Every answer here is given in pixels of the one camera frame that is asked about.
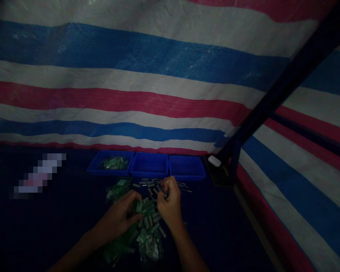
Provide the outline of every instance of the hand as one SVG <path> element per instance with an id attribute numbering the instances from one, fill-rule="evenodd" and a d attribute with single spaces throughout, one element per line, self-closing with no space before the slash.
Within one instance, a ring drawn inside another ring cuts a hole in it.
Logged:
<path id="1" fill-rule="evenodd" d="M 180 208 L 180 190 L 173 176 L 165 178 L 161 186 L 165 191 L 169 190 L 169 197 L 165 200 L 163 191 L 158 194 L 158 210 L 170 231 L 175 231 L 183 226 Z"/>
<path id="2" fill-rule="evenodd" d="M 138 213 L 127 218 L 127 212 L 131 210 L 132 203 L 135 199 L 142 201 L 142 197 L 138 192 L 134 190 L 129 191 L 113 204 L 94 228 L 90 230 L 90 235 L 96 247 L 103 246 L 116 239 L 132 224 L 144 217 L 143 214 Z"/>

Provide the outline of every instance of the red stripe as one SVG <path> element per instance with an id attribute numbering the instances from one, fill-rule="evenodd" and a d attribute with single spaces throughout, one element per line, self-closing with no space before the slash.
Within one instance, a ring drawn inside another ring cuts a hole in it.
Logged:
<path id="1" fill-rule="evenodd" d="M 276 113 L 340 143 L 340 127 L 338 126 L 299 113 L 285 106 L 280 106 Z"/>
<path id="2" fill-rule="evenodd" d="M 92 108 L 105 111 L 142 111 L 173 118 L 214 117 L 236 127 L 251 111 L 224 100 L 192 100 L 148 92 L 100 88 L 48 89 L 0 81 L 0 103 L 34 110 Z"/>
<path id="3" fill-rule="evenodd" d="M 75 144 L 75 143 L 72 143 L 72 142 L 65 143 L 65 144 L 59 144 L 59 143 L 56 143 L 56 142 L 47 143 L 47 144 L 31 144 L 31 143 L 27 143 L 27 142 L 0 141 L 0 144 L 23 145 L 23 146 L 30 146 L 30 147 L 120 150 L 120 151 L 178 154 L 178 155 L 192 155 L 192 156 L 215 155 L 213 153 L 208 153 L 206 151 L 197 151 L 197 150 L 191 150 L 191 149 L 185 149 L 185 148 L 170 148 L 170 147 L 162 147 L 162 148 L 159 148 L 159 149 L 152 149 L 152 148 L 143 148 L 143 147 L 131 147 L 129 145 L 104 145 L 104 144 L 80 145 L 80 144 Z"/>
<path id="4" fill-rule="evenodd" d="M 238 165 L 237 176 L 241 183 L 240 189 L 245 192 L 244 196 L 247 198 L 248 204 L 257 216 L 284 268 L 289 271 L 315 271 L 308 257 L 240 164 Z"/>
<path id="5" fill-rule="evenodd" d="M 246 8 L 267 14 L 275 22 L 321 21 L 337 0 L 188 0 L 205 6 Z"/>
<path id="6" fill-rule="evenodd" d="M 326 150 L 325 148 L 319 146 L 318 144 L 315 144 L 314 142 L 306 139 L 300 134 L 294 132 L 293 130 L 281 125 L 280 123 L 272 119 L 268 119 L 264 124 L 270 129 L 277 132 L 278 134 L 294 142 L 299 147 L 305 149 L 309 153 L 313 154 L 314 156 L 318 157 L 319 159 L 323 160 L 324 162 L 330 164 L 331 166 L 335 167 L 340 171 L 339 156 L 335 155 L 329 150 Z"/>

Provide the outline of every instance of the white stripe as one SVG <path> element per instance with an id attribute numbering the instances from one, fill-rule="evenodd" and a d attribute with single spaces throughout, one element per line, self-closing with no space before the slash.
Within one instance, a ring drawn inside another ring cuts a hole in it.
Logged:
<path id="1" fill-rule="evenodd" d="M 184 0 L 7 0 L 0 1 L 0 20 L 43 26 L 85 23 L 282 57 L 294 56 L 318 25 L 313 20 L 276 23 L 250 9 Z"/>
<path id="2" fill-rule="evenodd" d="M 340 258 L 259 166 L 241 150 L 240 164 L 318 271 L 340 271 Z"/>
<path id="3" fill-rule="evenodd" d="M 283 105 L 340 127 L 340 95 L 298 87 Z"/>
<path id="4" fill-rule="evenodd" d="M 215 143 L 204 143 L 191 140 L 168 140 L 164 142 L 151 141 L 147 139 L 135 139 L 128 136 L 114 136 L 103 135 L 99 137 L 87 137 L 80 134 L 43 134 L 35 136 L 23 136 L 16 133 L 0 133 L 0 141 L 9 142 L 27 142 L 31 144 L 48 144 L 48 143 L 75 143 L 79 145 L 128 145 L 131 147 L 143 147 L 143 148 L 186 148 L 196 151 L 208 151 L 208 153 L 218 153 L 221 148 L 215 148 Z"/>
<path id="5" fill-rule="evenodd" d="M 171 118 L 141 111 L 104 111 L 90 108 L 57 108 L 54 110 L 30 110 L 0 104 L 0 118 L 15 122 L 34 123 L 52 120 L 87 121 L 96 124 L 134 123 L 144 127 L 162 129 L 205 128 L 221 130 L 225 137 L 232 136 L 237 128 L 229 120 L 219 118 Z"/>
<path id="6" fill-rule="evenodd" d="M 0 81 L 42 88 L 104 88 L 143 91 L 196 100 L 226 100 L 254 108 L 265 95 L 233 84 L 214 84 L 115 69 L 32 66 L 0 60 Z"/>
<path id="7" fill-rule="evenodd" d="M 340 171 L 267 126 L 253 136 L 340 207 Z"/>

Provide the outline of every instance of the blue stripe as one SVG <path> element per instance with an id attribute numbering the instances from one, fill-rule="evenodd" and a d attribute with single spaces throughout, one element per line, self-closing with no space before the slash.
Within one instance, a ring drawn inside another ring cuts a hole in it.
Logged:
<path id="1" fill-rule="evenodd" d="M 220 46 L 69 23 L 58 27 L 0 21 L 0 60 L 30 65 L 113 68 L 268 91 L 289 64 Z"/>
<path id="2" fill-rule="evenodd" d="M 205 128 L 178 128 L 165 130 L 155 127 L 143 127 L 133 123 L 96 124 L 86 121 L 47 121 L 22 123 L 0 118 L 0 133 L 18 133 L 24 136 L 57 133 L 60 135 L 80 134 L 88 137 L 102 135 L 129 136 L 135 139 L 152 141 L 193 140 L 199 142 L 217 142 L 224 138 L 221 130 Z"/>
<path id="3" fill-rule="evenodd" d="M 253 136 L 243 150 L 340 257 L 340 207 Z"/>
<path id="4" fill-rule="evenodd" d="M 303 87 L 340 95 L 340 51 L 334 51 L 302 83 Z"/>

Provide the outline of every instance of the person's right hand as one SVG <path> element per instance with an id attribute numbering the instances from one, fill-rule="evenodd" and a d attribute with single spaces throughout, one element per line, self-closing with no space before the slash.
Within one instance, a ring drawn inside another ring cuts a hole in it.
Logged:
<path id="1" fill-rule="evenodd" d="M 173 176 L 165 178 L 161 186 L 165 191 L 169 190 L 169 197 L 165 199 L 163 191 L 158 194 L 158 210 L 169 229 L 174 231 L 183 225 L 180 208 L 180 190 Z"/>

